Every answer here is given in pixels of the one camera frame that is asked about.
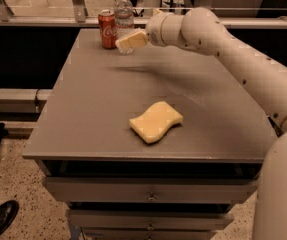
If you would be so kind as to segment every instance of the table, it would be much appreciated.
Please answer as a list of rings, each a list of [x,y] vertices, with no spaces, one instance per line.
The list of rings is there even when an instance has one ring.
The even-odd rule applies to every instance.
[[[161,100],[184,122],[148,145],[128,120]],[[210,239],[257,189],[275,139],[215,58],[152,45],[124,56],[82,29],[23,157],[89,236]]]

